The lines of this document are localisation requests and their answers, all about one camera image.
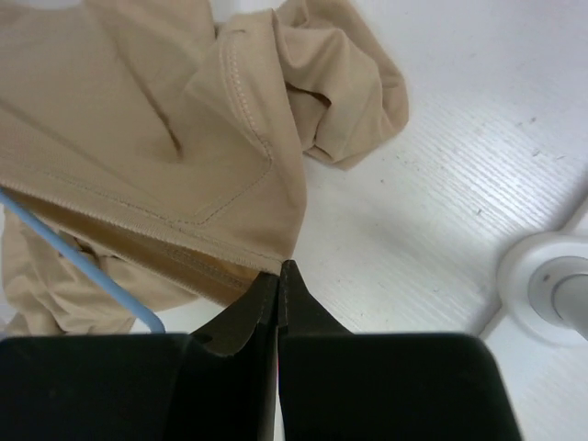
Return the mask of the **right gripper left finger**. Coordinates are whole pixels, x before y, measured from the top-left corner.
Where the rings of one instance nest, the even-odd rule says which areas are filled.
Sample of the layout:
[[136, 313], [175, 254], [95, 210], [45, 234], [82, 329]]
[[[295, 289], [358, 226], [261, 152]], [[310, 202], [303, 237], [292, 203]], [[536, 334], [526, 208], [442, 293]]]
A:
[[261, 274], [233, 304], [191, 336], [218, 356], [234, 356], [254, 335], [257, 324], [268, 323], [274, 309], [279, 278]]

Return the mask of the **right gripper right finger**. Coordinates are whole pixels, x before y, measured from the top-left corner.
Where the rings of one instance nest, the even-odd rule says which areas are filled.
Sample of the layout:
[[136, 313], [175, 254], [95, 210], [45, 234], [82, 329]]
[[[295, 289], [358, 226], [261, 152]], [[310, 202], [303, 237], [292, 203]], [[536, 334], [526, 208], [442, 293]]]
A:
[[277, 323], [281, 334], [351, 334], [312, 296], [294, 260], [286, 261], [281, 267], [277, 296]]

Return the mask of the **beige t shirt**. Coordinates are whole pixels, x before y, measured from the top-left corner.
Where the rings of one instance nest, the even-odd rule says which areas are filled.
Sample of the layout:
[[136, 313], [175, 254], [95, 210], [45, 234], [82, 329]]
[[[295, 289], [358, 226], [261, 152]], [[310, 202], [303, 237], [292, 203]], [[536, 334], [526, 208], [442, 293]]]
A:
[[408, 118], [346, 1], [1, 4], [2, 190], [155, 311], [278, 274], [304, 157], [352, 166]]

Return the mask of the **light blue wire hanger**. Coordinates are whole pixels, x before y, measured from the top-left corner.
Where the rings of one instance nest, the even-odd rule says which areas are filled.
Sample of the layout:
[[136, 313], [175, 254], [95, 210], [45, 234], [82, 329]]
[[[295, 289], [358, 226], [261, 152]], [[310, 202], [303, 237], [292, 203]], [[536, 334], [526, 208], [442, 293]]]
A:
[[16, 214], [32, 231], [68, 259], [86, 277], [101, 287], [119, 305], [142, 322], [152, 334], [166, 333], [163, 322], [151, 309], [134, 298], [104, 271], [91, 263], [80, 252], [76, 251], [46, 223], [14, 201], [4, 190], [1, 191], [1, 204]]

